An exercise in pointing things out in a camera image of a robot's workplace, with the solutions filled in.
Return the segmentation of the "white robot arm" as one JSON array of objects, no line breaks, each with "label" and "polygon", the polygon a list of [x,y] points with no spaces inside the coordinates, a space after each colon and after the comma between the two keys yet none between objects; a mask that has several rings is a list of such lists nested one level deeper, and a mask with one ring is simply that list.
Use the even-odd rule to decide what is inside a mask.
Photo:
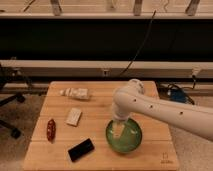
[{"label": "white robot arm", "polygon": [[149,97],[138,79],[115,90],[112,108],[117,122],[126,121],[134,112],[213,141],[213,108]]}]

